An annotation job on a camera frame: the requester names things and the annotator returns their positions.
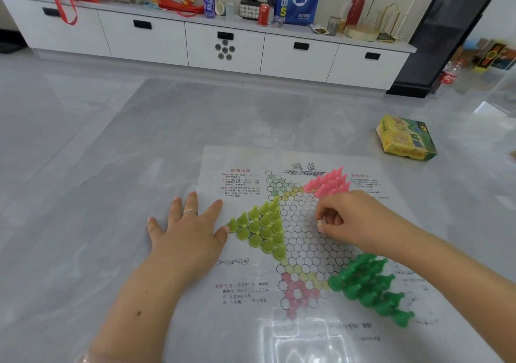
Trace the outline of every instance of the black drawer handle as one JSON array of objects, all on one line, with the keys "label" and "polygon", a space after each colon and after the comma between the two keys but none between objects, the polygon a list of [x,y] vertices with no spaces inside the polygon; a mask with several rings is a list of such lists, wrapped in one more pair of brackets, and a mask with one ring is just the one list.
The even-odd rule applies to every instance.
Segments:
[{"label": "black drawer handle", "polygon": [[218,31],[217,32],[217,38],[219,40],[230,40],[230,41],[232,41],[233,40],[233,33],[225,33],[223,31]]},{"label": "black drawer handle", "polygon": [[305,42],[294,42],[293,43],[293,48],[299,49],[300,51],[307,51],[309,46],[310,46],[310,44],[305,43]]},{"label": "black drawer handle", "polygon": [[152,23],[147,22],[146,20],[133,20],[132,24],[134,24],[134,27],[138,27],[139,29],[152,30]]},{"label": "black drawer handle", "polygon": [[365,54],[365,58],[367,58],[369,60],[379,60],[380,59],[380,54],[379,53],[367,52]]},{"label": "black drawer handle", "polygon": [[57,8],[46,8],[46,7],[43,7],[43,13],[46,16],[61,17],[61,15],[59,14],[59,11],[57,10]]}]

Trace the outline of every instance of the red bag handle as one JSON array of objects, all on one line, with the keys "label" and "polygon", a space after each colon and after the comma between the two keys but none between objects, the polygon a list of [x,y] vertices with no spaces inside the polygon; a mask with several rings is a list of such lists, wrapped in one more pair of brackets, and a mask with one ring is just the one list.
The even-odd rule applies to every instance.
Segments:
[{"label": "red bag handle", "polygon": [[68,19],[65,14],[65,10],[63,9],[61,2],[59,0],[55,0],[56,5],[57,5],[57,10],[59,11],[59,14],[61,15],[61,19],[63,19],[70,26],[75,26],[75,24],[77,23],[77,18],[78,18],[77,8],[75,7],[75,3],[73,2],[73,0],[69,0],[69,1],[70,1],[70,4],[72,5],[73,10],[75,11],[75,18],[71,22],[68,22]]}]

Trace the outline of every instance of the yellow box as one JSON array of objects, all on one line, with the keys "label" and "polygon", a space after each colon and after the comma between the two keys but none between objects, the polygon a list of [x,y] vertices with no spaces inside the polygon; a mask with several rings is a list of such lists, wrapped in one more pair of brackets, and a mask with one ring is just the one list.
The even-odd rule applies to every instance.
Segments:
[{"label": "yellow box", "polygon": [[429,161],[437,155],[424,122],[386,115],[376,128],[384,151],[388,154]]}]

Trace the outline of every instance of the blue shopping bag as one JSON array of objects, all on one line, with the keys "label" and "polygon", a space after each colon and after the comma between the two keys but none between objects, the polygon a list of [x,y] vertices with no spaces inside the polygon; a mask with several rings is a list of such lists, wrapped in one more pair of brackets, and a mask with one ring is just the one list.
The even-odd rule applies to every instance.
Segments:
[{"label": "blue shopping bag", "polygon": [[285,23],[310,25],[314,22],[319,0],[276,0],[274,14],[285,16]]}]

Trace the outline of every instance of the silver ring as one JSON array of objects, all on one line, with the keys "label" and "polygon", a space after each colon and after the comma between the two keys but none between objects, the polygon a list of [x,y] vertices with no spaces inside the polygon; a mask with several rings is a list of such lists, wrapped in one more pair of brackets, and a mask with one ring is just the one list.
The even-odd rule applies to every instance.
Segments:
[{"label": "silver ring", "polygon": [[184,210],[184,211],[183,211],[183,215],[184,215],[185,213],[187,213],[188,211],[192,211],[192,212],[194,212],[194,213],[195,213],[195,216],[199,216],[199,215],[197,215],[197,212],[196,212],[195,210]]}]

